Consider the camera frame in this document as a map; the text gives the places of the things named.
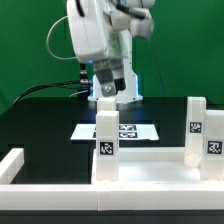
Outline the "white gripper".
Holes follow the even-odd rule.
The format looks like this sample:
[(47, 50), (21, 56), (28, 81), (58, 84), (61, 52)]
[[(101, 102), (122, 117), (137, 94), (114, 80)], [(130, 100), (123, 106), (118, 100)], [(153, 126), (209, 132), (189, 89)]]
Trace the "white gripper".
[(93, 63), (104, 97), (126, 89), (121, 35), (110, 24), (108, 0), (68, 0), (67, 15), (75, 55)]

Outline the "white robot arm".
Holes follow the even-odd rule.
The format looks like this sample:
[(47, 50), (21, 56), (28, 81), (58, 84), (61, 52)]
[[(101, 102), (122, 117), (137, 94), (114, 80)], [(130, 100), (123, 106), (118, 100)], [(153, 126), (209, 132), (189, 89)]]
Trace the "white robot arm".
[(151, 38), (150, 9), (156, 0), (67, 0), (67, 16), (75, 56), (95, 73), (95, 101), (114, 97), (119, 103), (142, 98), (132, 69), (132, 40)]

